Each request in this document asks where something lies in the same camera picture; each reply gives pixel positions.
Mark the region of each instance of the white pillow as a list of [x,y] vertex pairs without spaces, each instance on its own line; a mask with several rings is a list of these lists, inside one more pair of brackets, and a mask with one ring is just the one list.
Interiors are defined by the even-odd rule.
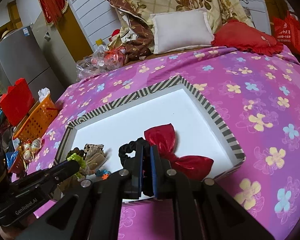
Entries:
[[150,15],[154,54],[211,46],[214,40],[205,8]]

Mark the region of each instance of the purple floral bedsheet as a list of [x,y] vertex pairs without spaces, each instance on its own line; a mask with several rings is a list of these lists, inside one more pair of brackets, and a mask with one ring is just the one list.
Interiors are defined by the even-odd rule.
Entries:
[[[205,48],[135,63],[71,85],[58,101],[63,108],[43,136],[44,147],[29,172],[53,165],[69,121],[175,75],[194,84],[215,106],[247,156],[221,186],[283,240],[300,218],[300,65],[287,47],[273,57]],[[154,219],[154,210],[166,216]],[[118,237],[174,239],[169,201],[124,206]]]

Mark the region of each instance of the white tissue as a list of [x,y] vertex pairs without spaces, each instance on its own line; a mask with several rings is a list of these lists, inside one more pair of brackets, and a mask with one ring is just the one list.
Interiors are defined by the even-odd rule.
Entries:
[[40,103],[50,94],[49,88],[43,88],[39,90],[38,95],[39,95],[39,101]]

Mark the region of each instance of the bolt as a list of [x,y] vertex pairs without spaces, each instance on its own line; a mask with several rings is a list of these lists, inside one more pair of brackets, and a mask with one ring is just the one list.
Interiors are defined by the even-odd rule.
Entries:
[[89,187],[91,185],[91,180],[84,179],[83,181],[81,181],[80,185],[81,187]]
[[177,174],[177,171],[174,170],[174,169],[169,169],[169,170],[167,170],[167,174],[168,174],[169,176],[174,176],[174,175]]
[[210,178],[206,178],[206,179],[204,180],[204,183],[205,183],[206,185],[208,185],[208,186],[212,186],[212,185],[214,185],[214,180],[213,180],[213,179],[210,179]]
[[126,169],[122,169],[119,171],[120,176],[127,176],[129,174],[129,171]]

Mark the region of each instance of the refrigerator door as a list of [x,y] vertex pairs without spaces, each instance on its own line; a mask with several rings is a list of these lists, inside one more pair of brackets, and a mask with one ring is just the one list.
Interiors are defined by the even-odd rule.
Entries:
[[30,26],[18,29],[0,41],[0,63],[12,85],[21,77],[29,84],[50,67]]
[[59,97],[62,96],[65,91],[65,88],[61,85],[60,81],[51,68],[48,68],[46,71],[41,73],[32,82],[30,82],[28,86],[35,100],[39,99],[38,91],[40,89],[49,88],[50,96],[54,103],[59,99]]

